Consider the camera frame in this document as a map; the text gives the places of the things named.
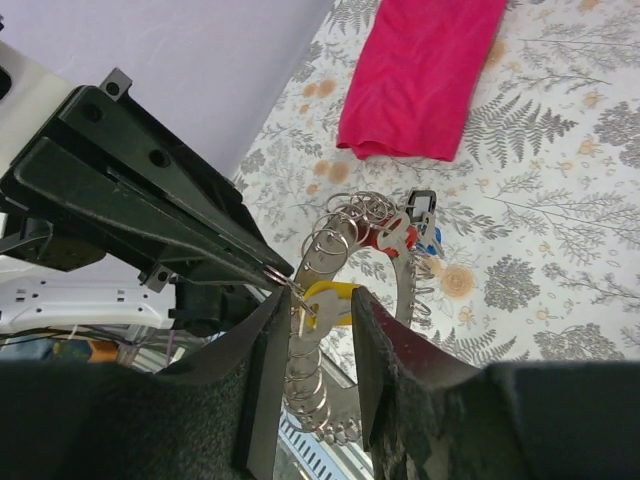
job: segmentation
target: black bracket hole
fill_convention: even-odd
[[[84,115],[84,118],[86,118],[87,120],[93,123],[98,123],[100,120],[102,120],[102,116],[103,116],[102,110],[100,110],[100,107],[98,107],[97,105],[94,105],[93,103],[87,103],[83,105],[82,114]]]
[[[107,83],[106,90],[107,90],[107,93],[109,95],[111,95],[112,97],[115,97],[116,95],[118,95],[120,93],[120,87],[115,82]]]
[[[149,160],[151,160],[151,163],[158,168],[167,168],[171,165],[171,160],[169,160],[160,150],[153,150],[149,154]]]

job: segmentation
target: white wall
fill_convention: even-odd
[[[78,84],[131,95],[232,176],[332,0],[4,0],[2,39]]]

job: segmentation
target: table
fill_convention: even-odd
[[[473,364],[640,357],[640,5],[510,0],[454,162],[337,150],[376,0],[336,0],[235,177],[289,262],[337,192],[438,192],[446,258],[412,328]],[[339,278],[393,311],[391,264]],[[352,377],[350,332],[323,349]]]

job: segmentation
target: fabric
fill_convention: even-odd
[[[338,148],[452,161],[506,0],[383,0],[347,94]]]
[[[297,266],[331,195],[402,203],[429,188],[445,258],[417,284],[431,314],[416,308],[413,330],[476,365],[640,359],[638,2],[510,0],[453,162],[362,162],[335,148],[377,6],[335,0],[240,166],[235,183],[266,241]],[[336,281],[395,311],[380,252],[359,251]],[[355,377],[348,331],[322,347]]]

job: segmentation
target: pink cloth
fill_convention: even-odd
[[[451,161],[506,0],[382,0],[338,148]]]

